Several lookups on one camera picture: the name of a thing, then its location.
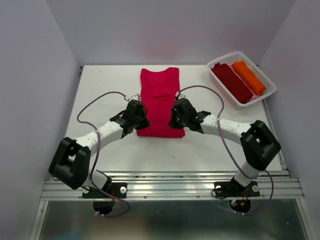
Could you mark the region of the crimson red t shirt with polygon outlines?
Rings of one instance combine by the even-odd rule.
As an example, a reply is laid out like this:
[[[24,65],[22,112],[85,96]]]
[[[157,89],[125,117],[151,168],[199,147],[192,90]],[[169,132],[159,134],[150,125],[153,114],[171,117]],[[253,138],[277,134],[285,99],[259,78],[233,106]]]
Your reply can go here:
[[[150,126],[137,131],[139,137],[183,138],[182,128],[169,127],[175,95],[180,91],[180,70],[169,67],[163,71],[143,68],[140,73],[141,101],[147,110]]]

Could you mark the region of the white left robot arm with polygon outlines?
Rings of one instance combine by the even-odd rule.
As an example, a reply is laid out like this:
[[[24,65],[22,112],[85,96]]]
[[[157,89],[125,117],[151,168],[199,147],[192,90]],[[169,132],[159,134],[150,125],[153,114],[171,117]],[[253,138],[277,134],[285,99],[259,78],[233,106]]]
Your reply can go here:
[[[82,137],[63,138],[54,154],[48,172],[76,190],[80,187],[94,188],[100,197],[111,193],[112,179],[90,167],[91,157],[112,142],[123,139],[134,130],[150,126],[144,104],[132,99],[127,107],[107,123]]]

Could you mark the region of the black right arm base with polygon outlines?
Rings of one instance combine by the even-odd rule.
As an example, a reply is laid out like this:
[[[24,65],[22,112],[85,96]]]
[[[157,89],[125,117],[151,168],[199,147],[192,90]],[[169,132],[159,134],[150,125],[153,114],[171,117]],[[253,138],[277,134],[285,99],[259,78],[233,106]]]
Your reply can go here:
[[[216,199],[226,198],[242,198],[242,197],[259,197],[260,190],[258,183],[252,179],[241,185],[233,177],[231,180],[216,181],[213,184],[213,189],[210,191],[211,195]]]

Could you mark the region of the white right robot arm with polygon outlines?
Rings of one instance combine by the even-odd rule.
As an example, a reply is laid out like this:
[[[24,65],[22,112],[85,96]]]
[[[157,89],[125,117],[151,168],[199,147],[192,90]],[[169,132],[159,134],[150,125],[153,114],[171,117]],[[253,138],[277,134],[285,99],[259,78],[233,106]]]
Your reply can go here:
[[[234,157],[231,158],[238,168],[230,182],[231,192],[235,195],[246,192],[251,181],[266,170],[281,150],[280,143],[263,121],[241,123],[222,119],[219,115],[215,116],[207,111],[197,112],[186,98],[174,102],[169,126],[173,129],[188,128],[204,135],[218,136],[230,156],[232,154],[226,140],[242,147],[245,162],[240,166]]]

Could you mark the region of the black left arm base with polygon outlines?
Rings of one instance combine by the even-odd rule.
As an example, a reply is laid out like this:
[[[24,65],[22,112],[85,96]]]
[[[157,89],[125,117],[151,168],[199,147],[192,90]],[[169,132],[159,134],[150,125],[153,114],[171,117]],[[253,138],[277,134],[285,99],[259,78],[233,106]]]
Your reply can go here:
[[[126,182],[113,182],[112,178],[107,176],[103,171],[95,170],[93,172],[93,181],[100,189],[113,197],[119,199],[125,199],[127,197],[128,184]],[[83,199],[109,198],[109,196],[97,190],[89,178],[87,178],[82,185],[81,197]]]

